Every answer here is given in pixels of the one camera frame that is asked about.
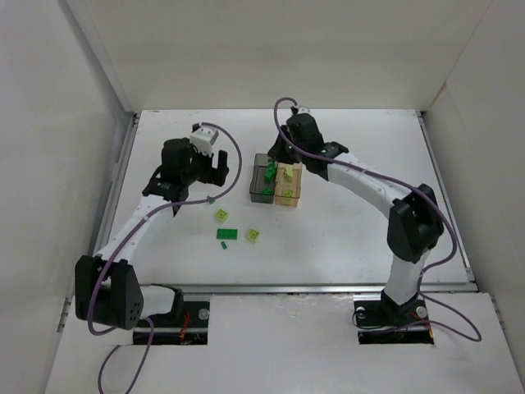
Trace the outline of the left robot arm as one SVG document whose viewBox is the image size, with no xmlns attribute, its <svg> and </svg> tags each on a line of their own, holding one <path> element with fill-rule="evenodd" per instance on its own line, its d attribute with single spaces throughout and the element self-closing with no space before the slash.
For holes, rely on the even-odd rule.
<svg viewBox="0 0 525 394">
<path fill-rule="evenodd" d="M 102 249 L 77 261 L 76 317 L 124 330 L 154 315 L 174 318 L 181 308 L 180 292 L 140 284 L 134 264 L 186 204 L 192 184 L 223 186 L 228 172 L 226 151 L 213 152 L 212 144 L 194 137 L 166 141 L 161 164 L 126 224 Z"/>
</svg>

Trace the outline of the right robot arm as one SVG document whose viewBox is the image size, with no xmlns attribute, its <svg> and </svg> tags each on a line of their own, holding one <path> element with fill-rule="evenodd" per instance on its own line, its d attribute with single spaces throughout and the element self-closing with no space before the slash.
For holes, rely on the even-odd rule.
<svg viewBox="0 0 525 394">
<path fill-rule="evenodd" d="M 393 260 L 381 292 L 381 309 L 399 322 L 414 305 L 427 257 L 444 232 L 434 190 L 426 184 L 412 189 L 365 167 L 344 145 L 326 142 L 316 120 L 306 112 L 293 114 L 278 130 L 270 157 L 281 163 L 302 163 L 312 174 L 350 190 L 387 219 L 386 242 Z"/>
</svg>

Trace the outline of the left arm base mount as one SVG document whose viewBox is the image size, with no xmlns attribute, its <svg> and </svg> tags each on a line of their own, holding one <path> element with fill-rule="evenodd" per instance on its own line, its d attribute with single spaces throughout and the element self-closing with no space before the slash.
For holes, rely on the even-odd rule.
<svg viewBox="0 0 525 394">
<path fill-rule="evenodd" d="M 205 346 L 208 344 L 210 300 L 185 298 L 179 289 L 146 295 L 141 314 L 153 322 L 153 346 Z"/>
</svg>

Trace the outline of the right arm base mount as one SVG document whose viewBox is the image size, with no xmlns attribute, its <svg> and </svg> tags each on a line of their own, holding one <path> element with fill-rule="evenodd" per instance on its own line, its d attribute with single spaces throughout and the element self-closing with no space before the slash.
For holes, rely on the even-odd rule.
<svg viewBox="0 0 525 394">
<path fill-rule="evenodd" d="M 354 297 L 352 323 L 360 345 L 433 345 L 427 318 L 427 306 L 421 299 L 397 309 L 380 297 Z"/>
</svg>

